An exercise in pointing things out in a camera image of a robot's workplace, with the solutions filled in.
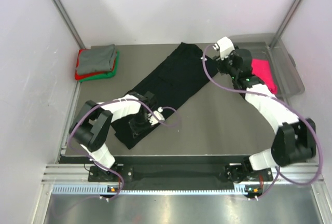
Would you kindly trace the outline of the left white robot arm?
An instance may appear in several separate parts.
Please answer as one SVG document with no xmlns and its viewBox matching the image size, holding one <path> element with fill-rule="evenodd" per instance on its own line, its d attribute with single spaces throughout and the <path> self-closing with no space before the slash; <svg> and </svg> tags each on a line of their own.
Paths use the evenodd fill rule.
<svg viewBox="0 0 332 224">
<path fill-rule="evenodd" d="M 165 121 L 162 108 L 157 107 L 154 94 L 147 92 L 141 95 L 130 92 L 115 99 L 111 104 L 86 101 L 73 121 L 69 134 L 88 153 L 93 161 L 99 164 L 100 175 L 105 180 L 116 178 L 118 169 L 114 156 L 109 152 L 106 138 L 111 124 L 117 120 L 129 119 L 125 126 L 133 138 L 156 126 L 159 121 Z"/>
</svg>

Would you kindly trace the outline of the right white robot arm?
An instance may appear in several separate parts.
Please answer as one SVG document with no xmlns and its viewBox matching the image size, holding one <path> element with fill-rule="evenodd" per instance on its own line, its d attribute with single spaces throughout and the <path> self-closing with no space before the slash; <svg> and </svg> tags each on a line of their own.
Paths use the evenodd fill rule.
<svg viewBox="0 0 332 224">
<path fill-rule="evenodd" d="M 216 60 L 218 71 L 232 78 L 234 89 L 268 121 L 275 137 L 271 148 L 244 159 L 242 174 L 248 180 L 255 180 L 261 170 L 275 166 L 287 166 L 315 157 L 316 144 L 310 128 L 315 123 L 298 116 L 280 103 L 268 86 L 253 74 L 252 55 L 247 49 L 219 49 Z"/>
</svg>

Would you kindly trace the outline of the black t shirt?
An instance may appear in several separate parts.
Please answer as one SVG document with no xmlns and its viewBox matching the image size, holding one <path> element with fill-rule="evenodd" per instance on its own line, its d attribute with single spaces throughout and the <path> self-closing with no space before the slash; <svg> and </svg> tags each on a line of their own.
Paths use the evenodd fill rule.
<svg viewBox="0 0 332 224">
<path fill-rule="evenodd" d="M 128 92 L 134 91 L 144 95 L 147 91 L 153 93 L 158 106 L 168 106 L 178 110 L 190 97 L 196 94 L 210 80 L 207 78 L 202 64 L 203 51 L 195 44 L 181 43 L 161 62 L 148 76 Z M 217 73 L 217 66 L 206 56 L 206 69 L 211 77 Z M 132 149 L 140 140 L 160 124 L 133 137 L 127 116 L 112 123 L 115 136 L 128 149 Z"/>
</svg>

